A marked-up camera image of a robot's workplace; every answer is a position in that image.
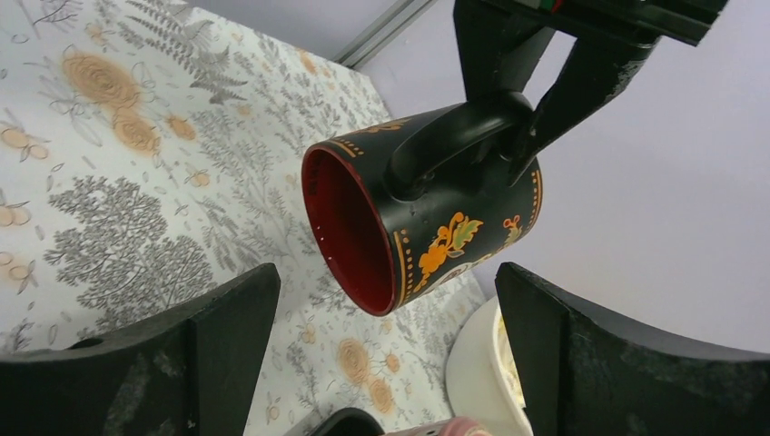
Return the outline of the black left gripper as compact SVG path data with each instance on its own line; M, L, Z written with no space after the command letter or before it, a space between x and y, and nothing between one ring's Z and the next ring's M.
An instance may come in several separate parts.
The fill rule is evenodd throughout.
M518 129L508 182L537 154L623 93L665 36L697 46L726 1L457 1L453 20L469 101L523 92L555 30L578 38L558 78Z

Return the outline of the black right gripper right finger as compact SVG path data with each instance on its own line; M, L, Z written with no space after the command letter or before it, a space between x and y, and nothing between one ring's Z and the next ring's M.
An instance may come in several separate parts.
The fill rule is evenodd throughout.
M766 435L769 357L667 332L515 263L495 285L537 435Z

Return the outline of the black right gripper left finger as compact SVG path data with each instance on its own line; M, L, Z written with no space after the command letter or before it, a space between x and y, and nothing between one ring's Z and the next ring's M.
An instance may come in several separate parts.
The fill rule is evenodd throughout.
M241 435L281 279L262 264L63 350L1 360L4 435Z

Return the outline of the pink patterned mug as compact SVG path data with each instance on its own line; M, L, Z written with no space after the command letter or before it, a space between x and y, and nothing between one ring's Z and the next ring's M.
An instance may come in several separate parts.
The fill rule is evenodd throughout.
M492 433L480 422L459 416L445 421L424 424L419 427L386 433L384 436L491 436Z

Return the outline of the black mug with orange flowers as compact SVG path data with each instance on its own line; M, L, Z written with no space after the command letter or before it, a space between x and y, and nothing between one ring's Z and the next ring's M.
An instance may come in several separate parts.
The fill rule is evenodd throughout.
M301 189L332 275L383 316L523 238L543 202L531 163L508 183L505 154L532 108L523 94L391 120L312 145Z

